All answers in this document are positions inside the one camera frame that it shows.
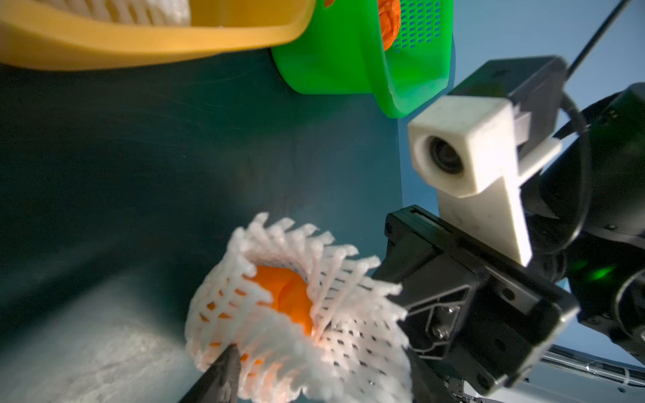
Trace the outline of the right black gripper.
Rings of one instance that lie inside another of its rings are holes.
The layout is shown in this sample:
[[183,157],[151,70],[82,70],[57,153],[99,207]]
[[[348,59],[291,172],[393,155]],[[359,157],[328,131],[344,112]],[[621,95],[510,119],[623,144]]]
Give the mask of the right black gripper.
[[401,286],[392,301],[416,372],[461,379],[483,396],[524,380],[577,316],[579,302],[418,207],[386,217],[376,280]]

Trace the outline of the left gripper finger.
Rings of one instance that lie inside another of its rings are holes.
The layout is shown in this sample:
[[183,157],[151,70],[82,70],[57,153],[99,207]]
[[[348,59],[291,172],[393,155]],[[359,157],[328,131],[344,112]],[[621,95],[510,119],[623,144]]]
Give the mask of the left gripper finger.
[[240,352],[228,346],[180,403],[236,403],[241,373]]

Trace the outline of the netted orange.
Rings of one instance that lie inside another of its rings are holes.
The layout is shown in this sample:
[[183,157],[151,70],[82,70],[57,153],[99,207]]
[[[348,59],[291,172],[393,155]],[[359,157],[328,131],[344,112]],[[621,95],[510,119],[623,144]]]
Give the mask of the netted orange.
[[186,350],[204,371],[237,349],[244,400],[410,402],[408,312],[394,302],[401,285],[370,276],[380,263],[313,224],[259,213],[192,297]]

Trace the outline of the white foam net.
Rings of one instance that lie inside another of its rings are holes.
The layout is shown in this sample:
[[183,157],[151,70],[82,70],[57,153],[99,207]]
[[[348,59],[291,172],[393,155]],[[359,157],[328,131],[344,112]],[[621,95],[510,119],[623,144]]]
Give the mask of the white foam net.
[[50,0],[43,4],[93,20],[121,25],[190,26],[183,0]]

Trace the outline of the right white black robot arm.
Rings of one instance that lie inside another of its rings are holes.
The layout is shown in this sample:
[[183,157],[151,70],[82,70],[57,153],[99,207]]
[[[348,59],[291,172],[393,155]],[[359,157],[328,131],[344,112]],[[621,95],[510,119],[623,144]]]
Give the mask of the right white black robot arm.
[[586,108],[591,207],[576,240],[522,268],[432,213],[386,218],[377,280],[403,286],[415,398],[444,376],[488,395],[523,380],[566,323],[644,358],[644,85]]

